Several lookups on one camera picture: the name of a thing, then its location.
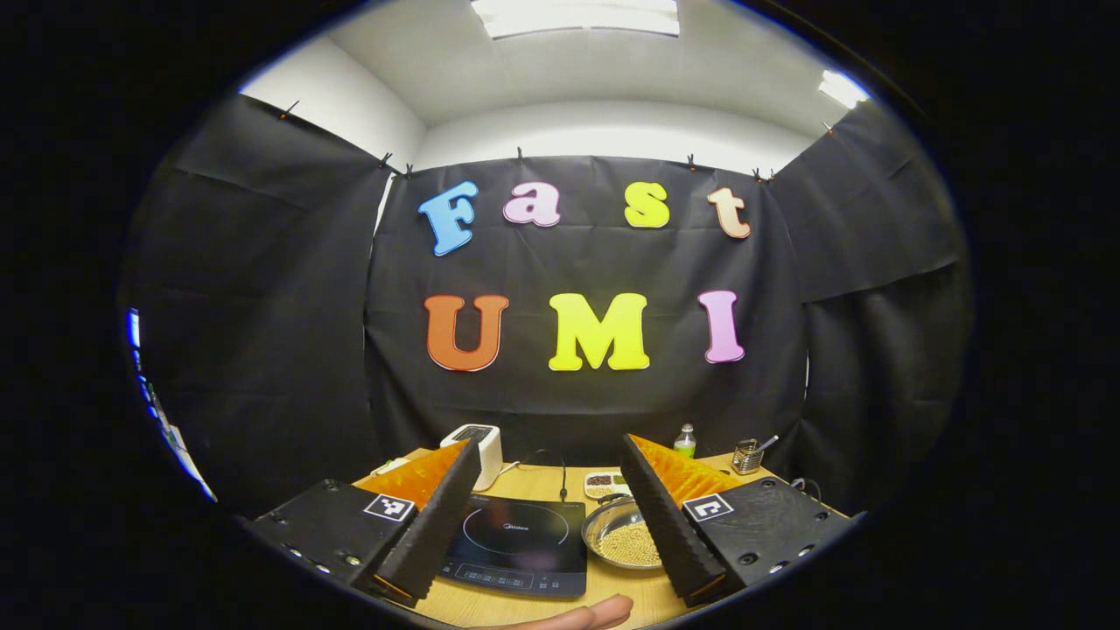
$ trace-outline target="black fabric backdrop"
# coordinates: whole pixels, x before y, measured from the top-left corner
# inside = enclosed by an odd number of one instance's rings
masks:
[[[122,282],[169,421],[227,509],[255,517],[384,452],[362,302],[389,172],[236,95],[155,174]]]
[[[963,241],[921,147],[861,104],[773,180],[646,159],[503,159],[396,177],[374,239],[366,297],[371,408],[396,451],[432,446],[464,423],[502,427],[505,458],[550,447],[570,464],[617,461],[626,432],[668,444],[691,423],[698,456],[744,437],[782,439],[766,465],[810,476],[846,511],[874,508],[905,480],[948,420],[971,326]],[[469,180],[465,245],[436,257],[424,201]],[[557,225],[506,221],[523,182],[560,192]],[[661,229],[623,214],[632,182],[657,182]],[[728,186],[752,234],[732,239],[706,200]],[[697,296],[730,290],[743,360],[710,364]],[[642,371],[553,372],[549,298],[584,294],[598,317],[644,295]],[[455,295],[457,345],[474,350],[473,300],[503,295],[497,359],[451,372],[426,350],[423,300]],[[811,356],[805,391],[806,353]]]

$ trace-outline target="metal bowl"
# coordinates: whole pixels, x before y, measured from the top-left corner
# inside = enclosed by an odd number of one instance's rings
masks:
[[[584,544],[604,562],[622,568],[660,568],[657,564],[626,564],[613,560],[599,552],[599,543],[612,531],[645,520],[637,509],[637,503],[629,494],[607,494],[599,499],[599,508],[584,521]]]

